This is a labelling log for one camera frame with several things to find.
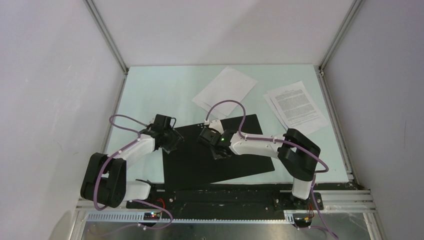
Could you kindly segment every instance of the light blue table surface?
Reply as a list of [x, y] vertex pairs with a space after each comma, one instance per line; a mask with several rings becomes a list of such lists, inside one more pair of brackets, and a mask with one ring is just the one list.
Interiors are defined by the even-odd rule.
[[[192, 98], [225, 67], [227, 65], [133, 66], [129, 69], [117, 113], [144, 123], [148, 123], [156, 114], [171, 116], [177, 119], [176, 127], [202, 123], [207, 112], [192, 102]], [[258, 81], [241, 103], [245, 106], [248, 115], [257, 114], [265, 135], [282, 134], [285, 129], [268, 106], [263, 95], [269, 90], [302, 81], [329, 122], [328, 126], [307, 136], [321, 148], [320, 158], [330, 168], [329, 172], [318, 174], [316, 181], [321, 183], [348, 181], [342, 155], [313, 65], [231, 65], [231, 67]], [[229, 117], [242, 116], [242, 114], [241, 108], [236, 107]], [[127, 128], [142, 129], [142, 126], [124, 118], [117, 118], [115, 122]], [[107, 153], [113, 153], [135, 137], [133, 132], [114, 128], [110, 135]], [[272, 159], [272, 162], [275, 171], [221, 183], [291, 183], [293, 177], [290, 176], [283, 164], [278, 159]], [[163, 183], [162, 151], [155, 151], [139, 160], [128, 170], [127, 179], [143, 179], [154, 183]]]

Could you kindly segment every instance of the stack of papers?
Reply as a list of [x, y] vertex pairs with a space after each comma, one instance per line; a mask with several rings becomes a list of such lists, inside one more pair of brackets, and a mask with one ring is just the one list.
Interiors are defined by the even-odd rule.
[[267, 92], [263, 97], [286, 130], [294, 128], [308, 135], [329, 124], [303, 82]]
[[[241, 102], [258, 81], [231, 67], [226, 67], [192, 101], [206, 111], [223, 100]], [[211, 114], [225, 119], [238, 107], [235, 103], [223, 103], [215, 107]]]

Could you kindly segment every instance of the aluminum frame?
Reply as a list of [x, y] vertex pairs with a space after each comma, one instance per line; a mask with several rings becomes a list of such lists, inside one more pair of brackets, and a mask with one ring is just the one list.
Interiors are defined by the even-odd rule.
[[[321, 190], [317, 191], [321, 194], [324, 214], [330, 213], [362, 213], [366, 222], [369, 236], [372, 240], [384, 240], [383, 229], [378, 217], [376, 205], [370, 190]], [[113, 221], [110, 219], [111, 214], [119, 214], [127, 218], [126, 222], [134, 222], [131, 217], [137, 216], [140, 212], [150, 212], [152, 209], [127, 209], [125, 203], [121, 203], [117, 208], [106, 208], [99, 213], [94, 208], [93, 202], [82, 199], [78, 201], [74, 218], [73, 218], [73, 231], [69, 240], [80, 240], [84, 234], [84, 227], [86, 222], [95, 220], [96, 222], [125, 222], [125, 220]], [[285, 221], [262, 221], [262, 220], [249, 220], [249, 221], [225, 221], [225, 220], [196, 220], [196, 219], [175, 219], [176, 223], [191, 223], [191, 224], [290, 224], [290, 219], [293, 214], [307, 213], [306, 210], [287, 210], [284, 215], [288, 220]], [[100, 217], [96, 219], [89, 219], [90, 214], [97, 214]]]
[[[118, 110], [119, 103], [121, 101], [122, 93], [124, 90], [126, 75], [128, 74], [128, 67], [125, 64], [118, 47], [111, 34], [109, 33], [99, 11], [97, 10], [93, 0], [83, 0], [89, 10], [90, 14], [93, 17], [96, 25], [100, 33], [102, 34], [106, 44], [111, 50], [114, 58], [116, 59], [119, 67], [121, 68], [124, 74], [124, 80], [122, 85], [119, 88], [119, 94], [117, 97], [117, 101], [114, 106], [114, 114]], [[350, 181], [355, 180], [359, 184], [359, 180], [355, 175], [355, 167], [352, 164], [349, 158], [349, 151], [345, 144], [345, 139], [343, 138], [342, 129], [340, 127], [340, 121], [336, 112], [336, 109], [333, 104], [333, 100], [331, 98], [331, 93], [326, 84], [326, 80], [324, 77], [324, 70], [327, 66], [328, 61], [331, 59], [333, 53], [336, 51], [339, 46], [341, 40], [346, 35], [350, 25], [352, 24], [353, 19], [358, 14], [361, 6], [365, 0], [354, 0], [352, 3], [348, 13], [346, 14], [340, 28], [337, 31], [336, 36], [334, 37], [329, 49], [327, 50], [321, 64], [316, 67], [317, 79], [319, 82], [319, 86], [321, 88], [322, 94], [324, 96], [325, 104], [328, 109], [328, 113], [330, 116], [330, 120], [332, 123], [332, 127], [334, 129], [338, 147], [340, 152], [342, 153], [342, 158], [346, 167], [346, 172], [348, 173], [348, 178]], [[103, 141], [102, 150], [104, 151], [109, 144], [109, 138], [111, 134], [111, 126], [108, 128], [106, 132], [106, 137]], [[376, 205], [374, 203], [374, 199], [371, 195], [370, 190], [318, 190], [317, 192], [321, 193], [322, 201], [325, 206], [325, 209], [322, 211], [323, 213], [362, 213], [368, 228], [368, 232], [370, 238], [372, 240], [385, 240], [387, 239], [383, 227], [376, 209]], [[74, 216], [72, 218], [72, 227], [71, 233], [69, 235], [69, 240], [80, 240], [84, 234], [85, 224], [87, 222], [88, 216], [91, 212], [96, 211], [93, 202], [80, 198], [77, 207], [74, 212]], [[106, 208], [102, 213], [111, 213], [111, 212], [120, 212], [120, 213], [133, 213], [134, 212], [144, 212], [151, 211], [151, 209], [126, 209], [125, 204], [122, 203], [117, 208]], [[287, 216], [297, 213], [306, 213], [304, 210], [288, 210], [286, 211]], [[187, 223], [207, 223], [206, 221], [199, 221], [194, 219], [183, 219], [181, 222]]]
[[125, 61], [122, 58], [121, 53], [119, 52], [118, 47], [115, 44], [111, 33], [109, 32], [108, 28], [106, 27], [106, 24], [103, 21], [103, 18], [99, 13], [99, 10], [97, 10], [97, 7], [94, 4], [93, 0], [83, 0], [83, 1], [84, 1], [85, 5], [87, 6], [87, 9], [90, 12], [95, 24], [97, 25], [98, 30], [100, 31], [101, 35], [103, 36], [104, 41], [106, 42], [107, 46], [109, 47], [113, 57], [115, 58], [119, 67], [121, 68], [123, 74], [126, 75], [128, 73], [128, 67], [125, 64]]

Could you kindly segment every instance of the black bracket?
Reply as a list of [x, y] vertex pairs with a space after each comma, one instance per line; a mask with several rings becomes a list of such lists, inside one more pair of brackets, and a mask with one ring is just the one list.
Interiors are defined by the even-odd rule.
[[[81, 186], [81, 197], [93, 201], [96, 179], [107, 159], [106, 154], [96, 152], [91, 155]], [[127, 189], [127, 162], [122, 158], [113, 158], [102, 172], [106, 173], [109, 176], [102, 177], [98, 186], [97, 202], [116, 208], [124, 199]]]
[[[318, 157], [320, 155], [321, 149], [300, 131], [289, 128], [283, 136], [286, 141], [305, 148], [315, 156]], [[300, 149], [296, 149], [295, 152], [292, 151], [292, 148], [293, 146], [283, 143], [278, 149], [278, 159], [295, 179], [305, 182], [312, 181], [317, 167], [317, 161]]]

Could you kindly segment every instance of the red wire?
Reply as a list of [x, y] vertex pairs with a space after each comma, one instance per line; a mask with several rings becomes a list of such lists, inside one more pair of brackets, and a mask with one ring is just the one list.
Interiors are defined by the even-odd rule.
[[164, 209], [165, 208], [165, 201], [162, 198], [159, 198], [158, 201], [162, 203], [162, 208]]

